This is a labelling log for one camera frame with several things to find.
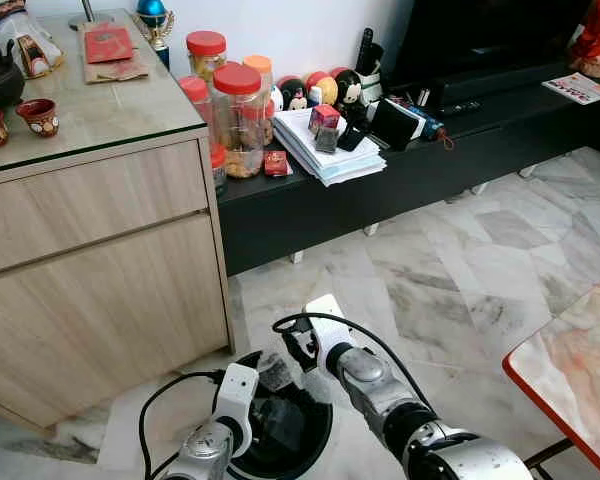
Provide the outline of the slim red-lid plastic jar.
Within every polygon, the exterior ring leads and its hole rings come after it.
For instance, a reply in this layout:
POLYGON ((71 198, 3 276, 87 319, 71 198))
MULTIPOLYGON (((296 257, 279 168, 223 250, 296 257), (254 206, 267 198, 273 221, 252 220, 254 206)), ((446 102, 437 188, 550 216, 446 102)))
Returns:
POLYGON ((185 92, 187 99, 194 105, 200 118, 207 123, 209 128, 210 154, 216 156, 216 137, 214 137, 214 113, 210 102, 208 83, 199 76, 185 76, 178 79, 178 86, 185 92))

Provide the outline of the large red-lid plastic jar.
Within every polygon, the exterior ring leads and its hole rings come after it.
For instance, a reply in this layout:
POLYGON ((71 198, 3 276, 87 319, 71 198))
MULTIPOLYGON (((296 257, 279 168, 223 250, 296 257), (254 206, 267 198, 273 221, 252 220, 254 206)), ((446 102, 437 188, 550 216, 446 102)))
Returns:
POLYGON ((224 148, 224 172, 246 179, 260 172, 265 142, 262 77, 258 70, 227 61, 212 74, 212 106, 216 140, 224 148))

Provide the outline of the orange-lid plastic jar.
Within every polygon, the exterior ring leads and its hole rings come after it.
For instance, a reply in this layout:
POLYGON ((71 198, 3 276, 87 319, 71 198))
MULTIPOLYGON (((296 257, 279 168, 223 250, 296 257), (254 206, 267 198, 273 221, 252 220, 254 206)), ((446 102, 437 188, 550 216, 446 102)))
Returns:
POLYGON ((263 55, 248 55, 242 59, 245 67, 254 69, 262 78, 256 99, 251 101, 253 113, 251 119, 256 120, 256 137, 260 146, 267 146, 273 140, 273 124, 271 118, 274 111, 272 60, 263 55))

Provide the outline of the small red box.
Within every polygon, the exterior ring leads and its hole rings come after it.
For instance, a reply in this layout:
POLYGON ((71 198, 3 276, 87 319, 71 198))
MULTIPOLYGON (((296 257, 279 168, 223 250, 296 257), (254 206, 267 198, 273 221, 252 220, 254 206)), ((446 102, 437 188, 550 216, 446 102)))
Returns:
POLYGON ((292 173, 285 150, 264 150, 262 172, 267 177, 288 177, 292 173))

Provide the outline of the black low TV cabinet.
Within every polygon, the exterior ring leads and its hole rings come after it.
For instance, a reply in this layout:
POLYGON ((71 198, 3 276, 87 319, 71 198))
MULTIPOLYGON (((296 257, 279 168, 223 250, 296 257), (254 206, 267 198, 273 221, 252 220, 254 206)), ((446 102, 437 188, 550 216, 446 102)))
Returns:
POLYGON ((541 83, 487 93, 477 101, 477 110, 442 120, 454 146, 418 140, 402 151, 384 151, 382 172, 331 187, 301 168, 287 177, 231 180, 218 197, 228 275, 576 148, 600 150, 600 101, 580 105, 541 83))

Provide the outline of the light wood drawer cabinet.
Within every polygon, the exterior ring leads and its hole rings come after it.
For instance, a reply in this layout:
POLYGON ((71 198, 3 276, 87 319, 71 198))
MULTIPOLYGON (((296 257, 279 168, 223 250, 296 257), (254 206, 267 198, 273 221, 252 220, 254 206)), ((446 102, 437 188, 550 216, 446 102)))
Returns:
POLYGON ((148 77, 85 81, 66 15, 41 24, 61 67, 41 138, 8 110, 0 147, 0 416, 39 433, 245 339, 228 282, 210 132, 132 29, 148 77))

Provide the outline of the flat black remote control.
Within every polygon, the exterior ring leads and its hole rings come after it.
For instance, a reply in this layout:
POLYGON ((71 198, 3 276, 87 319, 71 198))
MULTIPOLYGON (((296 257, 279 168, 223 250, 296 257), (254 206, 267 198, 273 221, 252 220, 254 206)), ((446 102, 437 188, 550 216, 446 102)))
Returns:
POLYGON ((438 109, 438 114, 441 116, 459 116, 468 113, 475 113, 482 109, 482 104, 479 101, 470 100, 465 102, 456 102, 456 104, 443 105, 438 109))

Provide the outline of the black white mouse toy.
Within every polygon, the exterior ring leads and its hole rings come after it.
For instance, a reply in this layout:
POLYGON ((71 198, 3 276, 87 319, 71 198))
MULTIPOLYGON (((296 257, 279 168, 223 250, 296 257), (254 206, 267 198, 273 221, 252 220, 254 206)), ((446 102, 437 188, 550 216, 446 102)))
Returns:
POLYGON ((277 90, 280 92, 281 97, 280 104, 278 104, 278 109, 281 111, 309 108, 306 83, 303 79, 296 76, 286 76, 277 83, 277 90))

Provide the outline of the white paper stack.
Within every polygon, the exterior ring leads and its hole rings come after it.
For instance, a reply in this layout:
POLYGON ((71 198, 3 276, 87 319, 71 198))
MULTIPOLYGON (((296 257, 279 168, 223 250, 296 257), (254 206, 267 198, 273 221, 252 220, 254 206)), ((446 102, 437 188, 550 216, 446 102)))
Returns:
POLYGON ((324 187, 386 168, 381 150, 372 140, 363 140, 354 151, 336 148, 333 154, 315 150, 315 136, 308 129, 312 109, 283 110, 274 113, 274 136, 294 155, 306 173, 314 175, 324 187))

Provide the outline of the grey lamp base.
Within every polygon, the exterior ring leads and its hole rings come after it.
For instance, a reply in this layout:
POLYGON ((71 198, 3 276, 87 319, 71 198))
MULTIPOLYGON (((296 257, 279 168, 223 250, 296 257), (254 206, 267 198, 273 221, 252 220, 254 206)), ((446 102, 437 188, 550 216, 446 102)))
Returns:
POLYGON ((93 5, 91 5, 91 0, 80 0, 82 6, 82 13, 79 15, 75 15, 70 20, 68 20, 68 27, 73 29, 73 31, 79 31, 82 26, 89 23, 111 23, 114 18, 112 15, 105 13, 96 13, 93 5))

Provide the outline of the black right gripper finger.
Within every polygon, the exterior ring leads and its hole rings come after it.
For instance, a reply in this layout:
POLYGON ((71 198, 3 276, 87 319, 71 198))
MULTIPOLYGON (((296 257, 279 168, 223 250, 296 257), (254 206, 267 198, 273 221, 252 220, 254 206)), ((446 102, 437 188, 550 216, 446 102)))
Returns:
POLYGON ((281 390, 294 384, 290 369, 286 364, 286 357, 278 352, 260 352, 256 360, 256 384, 268 392, 281 392, 281 390))

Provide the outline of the red-lid jar yellow contents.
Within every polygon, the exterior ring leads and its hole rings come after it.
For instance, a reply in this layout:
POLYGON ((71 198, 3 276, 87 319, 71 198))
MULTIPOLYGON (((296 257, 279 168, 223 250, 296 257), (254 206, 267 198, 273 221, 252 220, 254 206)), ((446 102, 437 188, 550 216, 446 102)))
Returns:
POLYGON ((190 32, 185 41, 191 73, 212 87, 214 73, 227 61, 226 38, 221 33, 199 29, 190 32))

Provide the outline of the black remote in holder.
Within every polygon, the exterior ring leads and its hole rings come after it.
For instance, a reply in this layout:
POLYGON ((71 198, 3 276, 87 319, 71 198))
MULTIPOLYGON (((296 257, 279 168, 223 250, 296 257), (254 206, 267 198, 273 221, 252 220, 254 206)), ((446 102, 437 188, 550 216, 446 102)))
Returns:
POLYGON ((356 60, 355 72, 361 84, 360 101, 370 106, 374 101, 382 99, 381 59, 384 54, 382 46, 373 41, 373 28, 365 28, 361 33, 361 41, 356 60))

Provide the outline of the white red printed booklet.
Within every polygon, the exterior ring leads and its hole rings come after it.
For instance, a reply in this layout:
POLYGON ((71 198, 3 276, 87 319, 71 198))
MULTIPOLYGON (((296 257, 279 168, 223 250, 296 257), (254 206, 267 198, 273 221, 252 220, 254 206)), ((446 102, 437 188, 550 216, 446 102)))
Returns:
POLYGON ((542 84, 548 90, 560 93, 565 99, 573 100, 580 105, 600 101, 600 83, 579 72, 571 73, 570 76, 547 79, 542 84))

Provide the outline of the white robed figurine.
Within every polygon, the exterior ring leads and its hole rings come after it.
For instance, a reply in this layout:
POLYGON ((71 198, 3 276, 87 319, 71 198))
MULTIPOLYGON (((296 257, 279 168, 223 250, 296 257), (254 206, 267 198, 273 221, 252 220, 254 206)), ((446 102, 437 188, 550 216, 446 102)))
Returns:
POLYGON ((27 12, 26 0, 0 0, 0 51, 15 55, 27 79, 48 76, 64 61, 48 29, 27 12))

